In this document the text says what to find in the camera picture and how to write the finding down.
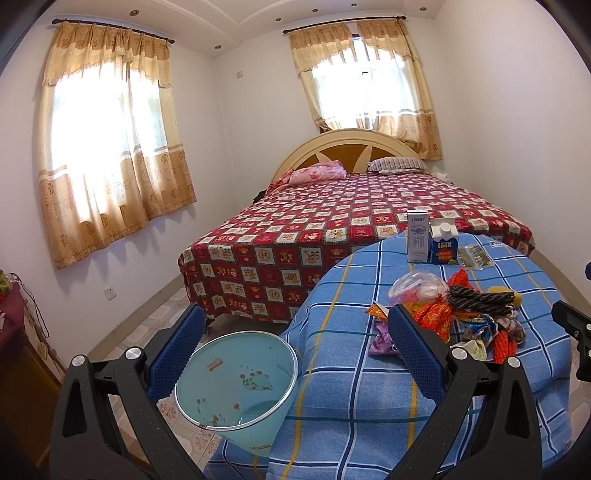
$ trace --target light blue bin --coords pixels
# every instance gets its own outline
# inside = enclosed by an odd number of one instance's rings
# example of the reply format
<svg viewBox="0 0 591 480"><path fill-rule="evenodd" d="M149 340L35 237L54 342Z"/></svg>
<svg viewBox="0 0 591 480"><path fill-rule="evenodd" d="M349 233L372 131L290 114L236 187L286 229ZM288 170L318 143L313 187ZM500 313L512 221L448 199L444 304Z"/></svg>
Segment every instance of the light blue bin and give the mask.
<svg viewBox="0 0 591 480"><path fill-rule="evenodd" d="M198 348L174 387L178 409L198 427L259 456L297 394L297 357L283 339L238 332Z"/></svg>

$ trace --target pillow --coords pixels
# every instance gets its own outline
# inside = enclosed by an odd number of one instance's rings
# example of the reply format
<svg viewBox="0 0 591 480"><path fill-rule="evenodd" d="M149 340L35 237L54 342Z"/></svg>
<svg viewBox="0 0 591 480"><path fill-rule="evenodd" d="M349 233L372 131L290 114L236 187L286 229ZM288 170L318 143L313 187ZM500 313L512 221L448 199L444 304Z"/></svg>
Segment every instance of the pillow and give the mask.
<svg viewBox="0 0 591 480"><path fill-rule="evenodd" d="M290 177L293 172L293 170L287 170L279 180L271 183L267 187L267 193L265 194L265 197L269 196L272 192L280 192L281 190L289 188Z"/></svg>
<svg viewBox="0 0 591 480"><path fill-rule="evenodd" d="M381 170L413 170L428 171L427 166L420 158L413 157L384 157L368 163L368 171Z"/></svg>
<svg viewBox="0 0 591 480"><path fill-rule="evenodd" d="M344 180L345 178L347 178L347 171L340 161L333 160L296 170L290 177L290 186L309 185L324 180Z"/></svg>
<svg viewBox="0 0 591 480"><path fill-rule="evenodd" d="M380 170L380 175L402 175L403 173L424 173L420 168L399 168L398 170Z"/></svg>

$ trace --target blue plaid tablecloth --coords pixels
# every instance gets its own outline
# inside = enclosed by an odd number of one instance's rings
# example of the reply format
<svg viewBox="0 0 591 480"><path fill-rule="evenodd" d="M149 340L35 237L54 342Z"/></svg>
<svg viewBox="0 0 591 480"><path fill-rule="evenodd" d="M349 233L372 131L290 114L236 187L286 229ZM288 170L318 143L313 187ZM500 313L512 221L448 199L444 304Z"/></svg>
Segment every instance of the blue plaid tablecloth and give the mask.
<svg viewBox="0 0 591 480"><path fill-rule="evenodd" d="M460 234L460 245L481 244L495 266L468 273L481 291L506 286L523 295L519 320L526 340L521 360L535 396L543 461L567 449L570 340L551 318L560 300L554 284L516 250L486 236ZM383 480L417 437L435 403L423 397L402 360L368 355L374 317L365 310L387 304L388 289L411 269L448 280L459 267L406 261L402 233L356 251L316 285L283 334L300 359L300 390L270 458L260 458L223 440L207 464L212 480ZM461 457L479 412L479 399L442 469ZM519 461L519 452L512 459Z"/></svg>

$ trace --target baseboard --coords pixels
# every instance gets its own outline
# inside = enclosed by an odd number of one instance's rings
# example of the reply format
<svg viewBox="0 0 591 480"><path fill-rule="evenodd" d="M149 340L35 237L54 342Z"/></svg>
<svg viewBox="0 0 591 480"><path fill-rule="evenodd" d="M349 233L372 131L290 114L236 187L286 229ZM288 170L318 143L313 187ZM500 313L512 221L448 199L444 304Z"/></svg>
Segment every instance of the baseboard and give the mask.
<svg viewBox="0 0 591 480"><path fill-rule="evenodd" d="M172 282L153 295L139 309L133 312L110 334L103 338L88 354L92 362L99 362L109 355L135 328L150 314L168 300L183 286L182 276L176 277Z"/></svg>
<svg viewBox="0 0 591 480"><path fill-rule="evenodd" d="M536 248L530 254L530 260L544 270L570 305L585 315L591 316L591 304L579 289L540 250Z"/></svg>

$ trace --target white milk carton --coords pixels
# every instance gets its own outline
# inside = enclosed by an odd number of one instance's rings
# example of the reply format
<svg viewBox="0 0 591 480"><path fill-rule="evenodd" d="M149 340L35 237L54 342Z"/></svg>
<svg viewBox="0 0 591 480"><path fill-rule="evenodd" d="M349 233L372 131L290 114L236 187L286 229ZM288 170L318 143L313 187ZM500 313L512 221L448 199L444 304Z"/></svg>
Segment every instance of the white milk carton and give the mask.
<svg viewBox="0 0 591 480"><path fill-rule="evenodd" d="M453 218L437 218L431 222L431 254L429 263L457 264L458 233Z"/></svg>
<svg viewBox="0 0 591 480"><path fill-rule="evenodd" d="M409 210L407 219L408 261L425 263L429 259L429 212Z"/></svg>

